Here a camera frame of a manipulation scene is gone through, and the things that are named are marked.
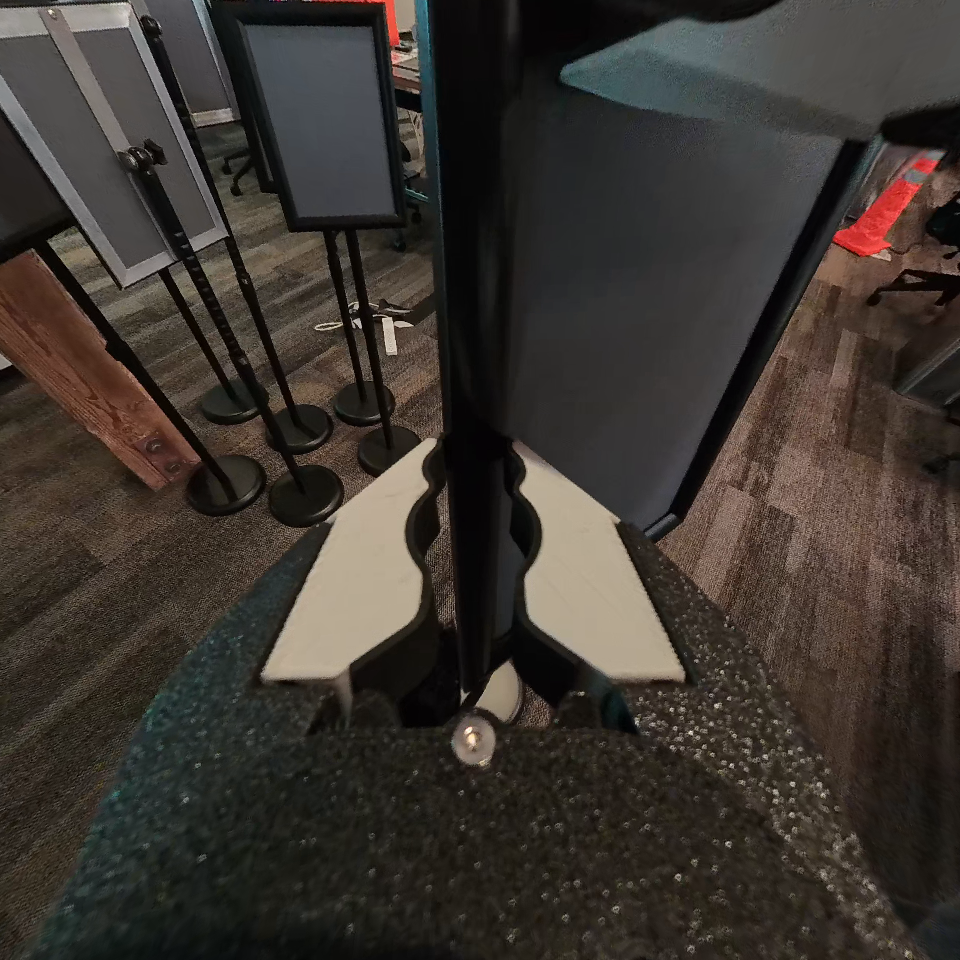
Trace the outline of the orange safety vest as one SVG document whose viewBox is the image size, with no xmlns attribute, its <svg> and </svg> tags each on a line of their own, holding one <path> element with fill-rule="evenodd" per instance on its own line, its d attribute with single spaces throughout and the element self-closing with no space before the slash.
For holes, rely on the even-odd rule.
<svg viewBox="0 0 960 960">
<path fill-rule="evenodd" d="M 872 258 L 889 250 L 887 235 L 945 155 L 945 150 L 918 153 L 853 225 L 834 235 L 832 243 L 858 258 Z"/>
</svg>

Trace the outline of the black office chair base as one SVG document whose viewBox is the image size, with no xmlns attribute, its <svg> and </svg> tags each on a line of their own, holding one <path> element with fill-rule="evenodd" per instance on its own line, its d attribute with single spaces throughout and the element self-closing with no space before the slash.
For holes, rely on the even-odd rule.
<svg viewBox="0 0 960 960">
<path fill-rule="evenodd" d="M 950 248 L 943 260 L 959 256 L 959 194 L 934 210 L 925 226 L 925 233 L 941 246 Z M 887 294 L 937 293 L 935 306 L 948 306 L 959 297 L 959 274 L 930 270 L 903 270 L 896 279 L 876 288 L 866 300 L 866 306 L 878 306 Z"/>
</svg>

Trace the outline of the long wooden desk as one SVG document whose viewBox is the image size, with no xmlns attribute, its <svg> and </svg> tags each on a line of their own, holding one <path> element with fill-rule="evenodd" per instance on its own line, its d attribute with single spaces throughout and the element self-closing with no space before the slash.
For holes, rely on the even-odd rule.
<svg viewBox="0 0 960 960">
<path fill-rule="evenodd" d="M 426 115 L 434 106 L 435 83 L 429 68 L 423 68 L 417 50 L 391 50 L 391 78 L 398 108 Z"/>
</svg>

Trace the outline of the black office chair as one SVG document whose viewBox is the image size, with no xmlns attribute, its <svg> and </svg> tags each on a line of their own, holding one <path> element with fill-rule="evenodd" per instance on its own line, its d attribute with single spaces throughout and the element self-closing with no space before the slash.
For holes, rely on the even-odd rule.
<svg viewBox="0 0 960 960">
<path fill-rule="evenodd" d="M 243 122 L 242 126 L 246 137 L 246 147 L 228 154 L 222 162 L 222 173 L 230 177 L 230 194 L 235 198 L 243 196 L 241 181 L 246 175 L 252 173 L 255 174 L 258 189 L 261 193 L 278 196 L 279 190 L 257 125 Z"/>
</svg>

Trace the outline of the black framed sign stand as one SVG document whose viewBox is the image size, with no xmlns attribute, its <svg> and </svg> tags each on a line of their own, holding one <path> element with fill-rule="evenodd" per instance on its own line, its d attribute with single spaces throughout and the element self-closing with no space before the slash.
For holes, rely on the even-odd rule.
<svg viewBox="0 0 960 960">
<path fill-rule="evenodd" d="M 958 2 L 417 2 L 462 692 L 512 662 L 512 443 L 658 539 L 883 143 L 958 138 Z"/>
</svg>

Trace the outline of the grey partition panel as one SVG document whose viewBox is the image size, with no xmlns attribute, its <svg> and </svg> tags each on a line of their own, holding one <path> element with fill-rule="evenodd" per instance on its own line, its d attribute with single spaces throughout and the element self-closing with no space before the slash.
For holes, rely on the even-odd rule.
<svg viewBox="0 0 960 960">
<path fill-rule="evenodd" d="M 207 1 L 146 1 L 161 30 L 175 77 L 196 127 L 239 119 L 229 71 Z"/>
</svg>

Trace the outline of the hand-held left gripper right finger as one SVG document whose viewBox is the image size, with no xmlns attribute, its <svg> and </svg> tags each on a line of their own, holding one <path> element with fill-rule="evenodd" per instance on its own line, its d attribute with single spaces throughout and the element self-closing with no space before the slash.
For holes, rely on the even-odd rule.
<svg viewBox="0 0 960 960">
<path fill-rule="evenodd" d="M 527 445 L 511 444 L 511 537 L 522 554 L 511 664 L 555 713 L 635 735 L 628 690 L 687 684 L 687 653 L 649 593 L 637 530 Z"/>
</svg>

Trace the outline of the wooden beam with bolts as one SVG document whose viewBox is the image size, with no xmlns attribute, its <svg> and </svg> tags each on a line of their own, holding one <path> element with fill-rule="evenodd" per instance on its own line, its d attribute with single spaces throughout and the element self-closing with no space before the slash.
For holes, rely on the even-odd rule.
<svg viewBox="0 0 960 960">
<path fill-rule="evenodd" d="M 2 119 L 2 356 L 147 487 L 184 482 L 200 459 L 176 409 L 50 246 L 73 225 Z"/>
</svg>

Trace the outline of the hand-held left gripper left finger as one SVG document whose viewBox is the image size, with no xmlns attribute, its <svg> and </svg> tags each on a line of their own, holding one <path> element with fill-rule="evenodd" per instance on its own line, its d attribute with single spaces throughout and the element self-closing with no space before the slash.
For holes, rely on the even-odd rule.
<svg viewBox="0 0 960 960">
<path fill-rule="evenodd" d="M 401 705 L 429 677 L 442 626 L 427 554 L 441 532 L 442 443 L 427 438 L 337 511 L 261 669 L 265 685 L 325 686 Z"/>
</svg>

